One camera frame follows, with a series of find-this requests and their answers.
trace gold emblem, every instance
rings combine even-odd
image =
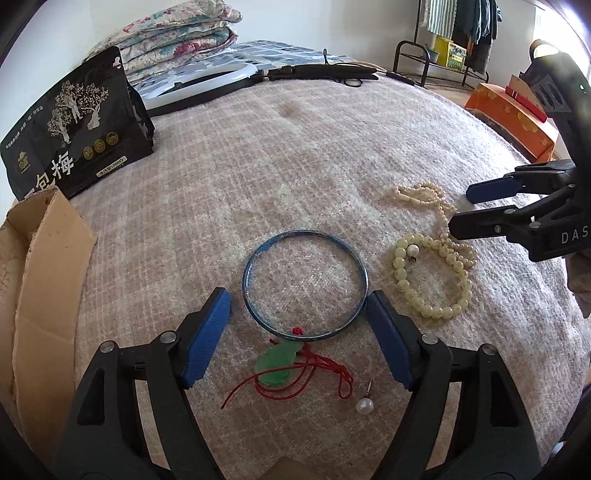
[[[92,157],[95,156],[95,151],[92,150],[92,147],[84,147],[82,153],[84,154],[84,158],[87,160],[91,160]]]
[[[107,133],[107,143],[109,145],[116,145],[117,142],[119,142],[119,135],[117,135],[115,132]]]
[[[105,151],[105,141],[102,138],[99,138],[95,141],[95,150],[97,153],[103,153]]]
[[[20,152],[18,156],[18,168],[21,173],[25,173],[26,170],[29,168],[29,160],[27,158],[27,154],[25,152]]]

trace pearl earring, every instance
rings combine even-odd
[[[357,410],[357,413],[360,415],[369,415],[374,411],[374,401],[369,398],[370,391],[371,381],[369,382],[368,390],[365,393],[365,396],[357,402],[357,405],[355,405],[355,410]]]

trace clothing rack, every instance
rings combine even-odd
[[[394,66],[392,67],[392,71],[394,73],[400,73],[398,71],[398,63],[400,62],[400,57],[405,57],[407,59],[417,61],[417,62],[422,63],[424,65],[423,75],[421,76],[421,83],[420,83],[421,87],[425,87],[425,85],[441,86],[441,83],[427,83],[427,79],[444,80],[444,81],[450,82],[450,83],[459,83],[459,84],[461,84],[461,86],[463,88],[472,89],[472,90],[474,90],[475,87],[473,87],[469,83],[466,83],[468,78],[476,79],[479,81],[479,83],[480,82],[488,83],[491,78],[490,75],[488,75],[488,72],[485,72],[485,75],[482,76],[481,74],[474,72],[473,70],[470,69],[470,67],[467,67],[467,66],[464,66],[464,68],[462,70],[456,70],[456,69],[451,69],[449,67],[444,67],[443,65],[439,65],[437,63],[433,63],[430,60],[428,50],[423,45],[417,43],[418,28],[421,23],[421,7],[422,6],[423,6],[423,0],[418,0],[417,23],[414,27],[414,39],[413,39],[413,41],[402,40],[402,42],[398,43],[398,45],[396,47],[396,55],[394,57]],[[423,55],[419,56],[419,55],[411,55],[409,53],[402,53],[401,49],[405,45],[411,45],[413,47],[420,48],[422,50]],[[462,81],[450,80],[450,79],[444,78],[444,77],[436,77],[433,75],[429,75],[429,69],[431,66],[436,67],[438,69],[447,70],[448,72],[461,74],[461,75],[463,75],[463,79],[462,79]]]

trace plant pot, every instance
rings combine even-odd
[[[431,50],[430,48],[428,48],[427,51],[429,52],[429,61],[431,63],[437,63],[437,61],[439,60],[439,52]]]

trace pearl necklace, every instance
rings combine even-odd
[[[434,240],[424,233],[408,233],[396,242],[394,251],[394,277],[398,280],[398,289],[410,302],[413,309],[425,317],[434,320],[449,320],[466,310],[472,298],[472,281],[468,278],[467,269],[476,265],[475,250],[464,243],[454,242],[449,235],[448,223],[451,216],[457,212],[456,208],[444,201],[445,193],[437,185],[431,182],[420,183],[409,187],[396,187],[394,196],[398,200],[408,202],[413,206],[431,206],[443,222],[439,240]],[[425,304],[425,301],[411,287],[408,281],[408,273],[405,269],[407,257],[409,262],[414,262],[420,252],[420,247],[431,248],[445,259],[446,264],[460,277],[462,294],[460,299],[451,306],[433,307]]]

